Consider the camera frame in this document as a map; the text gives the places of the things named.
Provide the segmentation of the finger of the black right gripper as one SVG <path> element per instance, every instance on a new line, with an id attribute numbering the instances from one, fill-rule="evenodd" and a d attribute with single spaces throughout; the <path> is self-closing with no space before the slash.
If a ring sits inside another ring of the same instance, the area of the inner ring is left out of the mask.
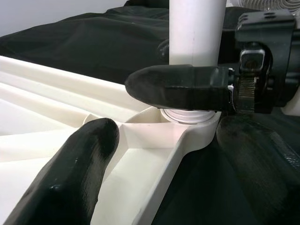
<path id="1" fill-rule="evenodd" d="M 169 39 L 164 40 L 157 47 L 157 55 L 160 59 L 169 58 Z"/>
<path id="2" fill-rule="evenodd" d="M 131 97 L 157 108 L 227 111 L 233 76 L 228 67 L 160 65 L 132 73 L 125 87 Z"/>

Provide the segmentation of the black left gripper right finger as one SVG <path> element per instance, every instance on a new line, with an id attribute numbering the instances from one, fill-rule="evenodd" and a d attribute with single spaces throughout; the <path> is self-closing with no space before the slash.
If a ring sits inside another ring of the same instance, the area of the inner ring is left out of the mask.
<path id="1" fill-rule="evenodd" d="M 300 223 L 300 157 L 274 130 L 244 116 L 224 117 L 217 141 L 264 225 Z"/>

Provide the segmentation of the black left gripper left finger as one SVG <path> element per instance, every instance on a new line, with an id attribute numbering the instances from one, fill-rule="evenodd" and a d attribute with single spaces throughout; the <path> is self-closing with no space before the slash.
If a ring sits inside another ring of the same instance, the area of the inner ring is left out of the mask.
<path id="1" fill-rule="evenodd" d="M 119 140 L 118 125 L 112 119 L 81 126 L 40 170 L 5 224 L 90 224 Z"/>

